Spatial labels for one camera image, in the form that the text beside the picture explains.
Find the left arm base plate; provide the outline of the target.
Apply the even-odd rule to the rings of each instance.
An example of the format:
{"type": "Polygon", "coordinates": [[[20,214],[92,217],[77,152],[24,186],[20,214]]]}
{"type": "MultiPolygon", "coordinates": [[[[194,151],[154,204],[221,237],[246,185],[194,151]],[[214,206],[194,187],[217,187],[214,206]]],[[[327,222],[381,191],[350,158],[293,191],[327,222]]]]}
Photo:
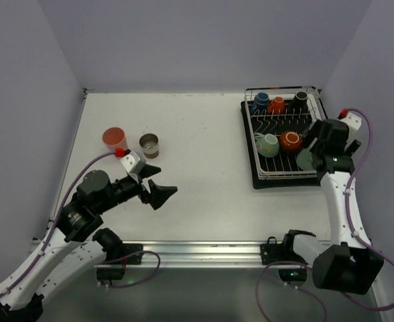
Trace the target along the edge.
{"type": "Polygon", "coordinates": [[[123,244],[113,246],[107,251],[103,264],[140,265],[143,254],[142,244],[123,244]]]}

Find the pink plastic cup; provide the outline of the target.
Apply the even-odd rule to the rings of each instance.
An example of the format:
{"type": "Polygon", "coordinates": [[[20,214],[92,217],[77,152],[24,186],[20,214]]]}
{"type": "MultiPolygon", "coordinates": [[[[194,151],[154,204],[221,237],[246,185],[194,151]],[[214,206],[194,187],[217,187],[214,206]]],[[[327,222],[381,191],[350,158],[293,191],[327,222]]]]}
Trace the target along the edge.
{"type": "Polygon", "coordinates": [[[120,127],[111,127],[105,130],[102,136],[103,143],[110,150],[128,149],[125,132],[120,127]]]}

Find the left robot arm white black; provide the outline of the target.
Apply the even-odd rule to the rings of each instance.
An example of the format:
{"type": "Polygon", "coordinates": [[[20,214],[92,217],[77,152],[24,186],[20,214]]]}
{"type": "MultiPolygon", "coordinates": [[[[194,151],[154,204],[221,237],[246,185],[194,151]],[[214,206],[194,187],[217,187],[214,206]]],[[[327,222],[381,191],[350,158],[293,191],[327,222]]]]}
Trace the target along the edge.
{"type": "Polygon", "coordinates": [[[156,166],[134,170],[128,162],[124,178],[111,181],[102,170],[85,170],[73,183],[76,192],[60,212],[46,236],[25,262],[0,283],[0,321],[37,321],[48,301],[60,287],[89,268],[141,256],[145,250],[126,251],[121,238],[103,228],[102,215],[138,197],[143,204],[159,209],[178,189],[159,186],[143,179],[159,173],[156,166]]]}

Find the pale green mug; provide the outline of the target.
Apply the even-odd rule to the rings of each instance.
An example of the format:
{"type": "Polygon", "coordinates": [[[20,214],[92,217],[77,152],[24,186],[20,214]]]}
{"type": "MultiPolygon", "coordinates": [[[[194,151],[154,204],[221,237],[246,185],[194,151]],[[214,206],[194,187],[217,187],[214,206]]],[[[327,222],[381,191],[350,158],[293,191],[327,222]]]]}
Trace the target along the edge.
{"type": "Polygon", "coordinates": [[[273,134],[253,134],[257,152],[265,158],[273,158],[279,153],[279,141],[273,134]]]}
{"type": "Polygon", "coordinates": [[[303,171],[317,170],[314,166],[314,154],[311,148],[304,148],[296,156],[298,168],[303,171]]]}

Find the steel cup with cork base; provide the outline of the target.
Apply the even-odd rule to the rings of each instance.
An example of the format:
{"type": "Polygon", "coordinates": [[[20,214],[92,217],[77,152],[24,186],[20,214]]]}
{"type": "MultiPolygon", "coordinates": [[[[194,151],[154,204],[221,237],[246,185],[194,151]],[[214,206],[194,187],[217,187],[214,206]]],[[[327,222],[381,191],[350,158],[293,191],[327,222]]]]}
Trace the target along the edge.
{"type": "Polygon", "coordinates": [[[146,158],[153,159],[159,155],[159,139],[153,133],[146,133],[139,138],[139,146],[146,158]]]}

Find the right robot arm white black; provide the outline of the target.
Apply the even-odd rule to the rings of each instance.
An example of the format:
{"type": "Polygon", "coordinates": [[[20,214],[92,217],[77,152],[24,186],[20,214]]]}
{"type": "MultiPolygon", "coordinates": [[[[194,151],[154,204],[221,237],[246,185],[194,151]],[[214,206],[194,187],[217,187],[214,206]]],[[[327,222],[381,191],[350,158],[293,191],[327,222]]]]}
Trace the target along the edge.
{"type": "Polygon", "coordinates": [[[356,201],[352,155],[360,147],[355,135],[362,119],[348,112],[339,119],[317,120],[304,132],[303,144],[324,193],[330,220],[330,245],[325,248],[313,233],[289,230],[283,247],[310,265],[316,288],[366,294],[384,260],[370,250],[356,201]]]}

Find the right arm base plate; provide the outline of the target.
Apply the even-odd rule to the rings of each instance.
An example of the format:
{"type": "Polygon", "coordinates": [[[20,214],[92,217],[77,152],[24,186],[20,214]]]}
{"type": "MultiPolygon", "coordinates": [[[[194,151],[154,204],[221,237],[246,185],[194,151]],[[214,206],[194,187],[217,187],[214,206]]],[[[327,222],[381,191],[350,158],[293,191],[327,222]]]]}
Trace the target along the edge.
{"type": "Polygon", "coordinates": [[[274,262],[299,262],[305,264],[306,261],[293,251],[287,249],[283,241],[278,241],[276,237],[270,236],[267,241],[259,246],[262,265],[274,262]]]}

